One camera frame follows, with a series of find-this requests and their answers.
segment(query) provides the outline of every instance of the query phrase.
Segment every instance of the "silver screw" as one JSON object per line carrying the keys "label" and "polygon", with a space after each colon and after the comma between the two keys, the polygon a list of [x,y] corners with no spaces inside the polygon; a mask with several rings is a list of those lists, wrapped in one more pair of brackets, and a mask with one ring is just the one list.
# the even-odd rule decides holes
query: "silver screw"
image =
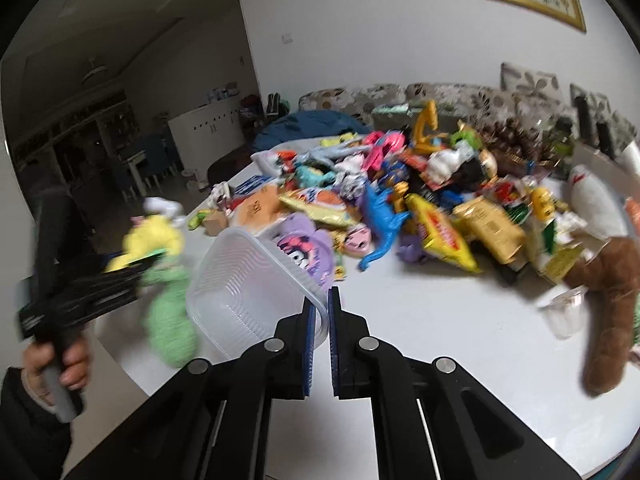
{"label": "silver screw", "polygon": [[207,363],[204,359],[194,359],[187,366],[187,370],[190,374],[200,375],[207,371],[209,368],[209,363]]}
{"label": "silver screw", "polygon": [[277,337],[272,337],[271,339],[267,339],[264,342],[264,349],[267,352],[279,352],[284,348],[284,341],[282,339],[278,339]]}
{"label": "silver screw", "polygon": [[363,337],[360,341],[358,341],[358,345],[363,350],[375,350],[380,346],[380,342],[375,337]]}
{"label": "silver screw", "polygon": [[436,368],[443,374],[450,374],[453,370],[456,369],[456,363],[453,361],[453,359],[443,357],[436,361]]}

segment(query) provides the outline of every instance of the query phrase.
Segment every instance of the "ceiling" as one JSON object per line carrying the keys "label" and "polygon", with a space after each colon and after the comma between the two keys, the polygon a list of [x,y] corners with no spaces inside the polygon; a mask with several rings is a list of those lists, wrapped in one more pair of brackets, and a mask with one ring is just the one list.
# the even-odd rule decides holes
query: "ceiling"
{"label": "ceiling", "polygon": [[[114,82],[182,18],[213,18],[238,0],[40,0],[2,59],[2,112],[10,139],[78,94]],[[107,72],[82,84],[95,65]]]}

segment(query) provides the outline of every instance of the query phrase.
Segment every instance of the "person's arm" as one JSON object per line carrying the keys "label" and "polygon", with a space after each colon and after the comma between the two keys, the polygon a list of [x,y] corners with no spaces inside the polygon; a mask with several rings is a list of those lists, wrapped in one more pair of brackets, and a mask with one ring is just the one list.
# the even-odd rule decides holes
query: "person's arm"
{"label": "person's arm", "polygon": [[[9,368],[0,394],[0,463],[9,480],[57,480],[71,447],[69,424],[55,415],[40,370],[53,358],[49,344],[31,344],[24,368]],[[88,382],[89,349],[81,337],[63,356],[68,366],[60,382],[78,389]]]}

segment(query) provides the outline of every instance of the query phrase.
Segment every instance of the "gold package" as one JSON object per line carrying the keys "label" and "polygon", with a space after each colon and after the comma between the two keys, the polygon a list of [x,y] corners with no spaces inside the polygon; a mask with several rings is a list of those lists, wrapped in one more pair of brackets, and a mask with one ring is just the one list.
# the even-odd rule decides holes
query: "gold package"
{"label": "gold package", "polygon": [[526,235],[500,206],[479,196],[456,206],[453,213],[466,223],[499,263],[510,264],[516,259]]}

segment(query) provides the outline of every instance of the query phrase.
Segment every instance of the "black sleeve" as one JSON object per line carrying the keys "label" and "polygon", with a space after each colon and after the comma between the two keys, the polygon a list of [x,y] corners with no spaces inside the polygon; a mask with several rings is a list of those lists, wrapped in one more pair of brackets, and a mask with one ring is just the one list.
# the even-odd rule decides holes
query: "black sleeve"
{"label": "black sleeve", "polygon": [[70,447],[69,424],[31,399],[20,370],[9,368],[0,395],[0,462],[8,480],[58,480]]}

